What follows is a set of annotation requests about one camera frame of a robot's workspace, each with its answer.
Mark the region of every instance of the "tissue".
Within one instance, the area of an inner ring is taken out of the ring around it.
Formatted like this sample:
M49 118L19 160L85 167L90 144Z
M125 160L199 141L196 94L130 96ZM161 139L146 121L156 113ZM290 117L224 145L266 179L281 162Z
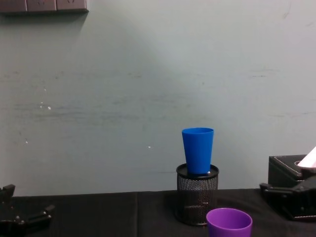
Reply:
M309 152L301 162L298 163L299 167L315 168L316 167L316 147Z

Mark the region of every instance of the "black leather box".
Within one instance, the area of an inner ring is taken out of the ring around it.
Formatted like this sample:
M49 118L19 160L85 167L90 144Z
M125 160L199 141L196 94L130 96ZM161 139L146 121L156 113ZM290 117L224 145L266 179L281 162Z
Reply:
M303 181L297 165L306 155L269 157L268 183L274 187L291 188Z

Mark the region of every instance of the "blue plastic cup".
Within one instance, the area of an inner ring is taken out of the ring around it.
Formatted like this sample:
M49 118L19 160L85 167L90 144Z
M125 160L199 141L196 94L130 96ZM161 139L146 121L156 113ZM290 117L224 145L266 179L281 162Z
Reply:
M187 169L191 174L206 174L210 171L214 130L206 127L182 130Z

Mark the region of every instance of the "black clamp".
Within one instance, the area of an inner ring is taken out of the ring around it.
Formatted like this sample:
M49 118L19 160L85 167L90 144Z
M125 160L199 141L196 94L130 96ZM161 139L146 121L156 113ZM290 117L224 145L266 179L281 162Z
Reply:
M260 184L268 204L294 221L316 221L316 176L311 176L293 188Z
M14 185L0 189L0 236L23 236L47 228L55 206L50 205L34 215L23 215L10 205L14 190Z

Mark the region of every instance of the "black table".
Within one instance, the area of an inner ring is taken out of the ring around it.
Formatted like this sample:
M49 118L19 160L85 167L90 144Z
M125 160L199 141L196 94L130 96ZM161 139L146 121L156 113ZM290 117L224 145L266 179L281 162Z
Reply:
M276 214L257 189L218 190L219 207L243 210L253 219L253 237L315 237L316 223L288 221ZM26 213L54 204L49 230L29 237L206 237L207 227L192 227L173 215L175 191L96 195L15 197Z

